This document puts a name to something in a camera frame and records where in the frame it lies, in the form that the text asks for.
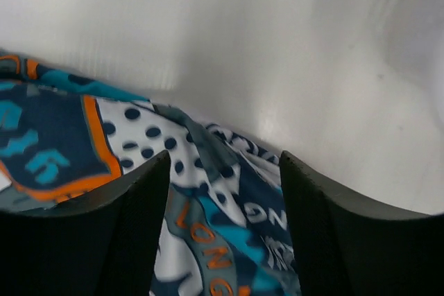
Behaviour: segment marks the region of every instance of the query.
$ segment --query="white backdrop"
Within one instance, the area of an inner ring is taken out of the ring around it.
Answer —
[[[403,2],[0,0],[0,47],[197,111],[433,213],[443,133],[422,80],[393,57]]]

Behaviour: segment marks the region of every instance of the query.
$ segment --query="polka dot pattern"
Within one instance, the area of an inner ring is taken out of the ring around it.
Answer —
[[[197,158],[197,159],[194,161],[194,166],[195,166],[196,168],[203,168],[202,160],[201,160],[200,158]]]
[[[199,185],[199,190],[200,191],[208,192],[208,189],[209,189],[209,187],[208,187],[208,183],[207,182],[200,183],[200,185]]]
[[[152,148],[145,148],[140,153],[142,154],[144,159],[150,159],[154,155],[154,150]]]
[[[127,150],[127,149],[133,149],[137,147],[137,142],[134,141],[127,141],[125,143],[122,144],[122,148]]]
[[[233,177],[233,175],[234,175],[233,168],[232,168],[231,166],[226,166],[225,168],[223,168],[223,169],[221,170],[221,175],[222,175],[222,177],[224,177],[224,178],[230,178],[230,177]]]
[[[178,145],[178,142],[176,139],[170,137],[165,140],[164,145],[167,150],[173,150]]]
[[[116,127],[109,121],[103,123],[102,127],[106,135],[113,135],[116,132]]]
[[[217,197],[217,200],[219,200],[219,202],[221,204],[225,204],[225,201],[227,200],[227,198],[222,193],[217,193],[216,197]]]
[[[184,166],[183,166],[182,161],[177,161],[177,162],[174,164],[174,170],[176,171],[176,173],[177,173],[178,175],[181,174],[181,173],[183,172],[183,169],[184,169]]]
[[[150,128],[147,128],[146,132],[145,132],[145,135],[151,139],[157,138],[161,134],[162,134],[162,132],[160,131],[160,129],[157,126],[151,126]]]
[[[131,159],[122,159],[120,161],[120,164],[124,167],[124,168],[131,168],[132,166],[134,166],[134,162]]]
[[[140,111],[134,107],[129,107],[125,110],[125,117],[129,121],[135,121],[140,117]]]

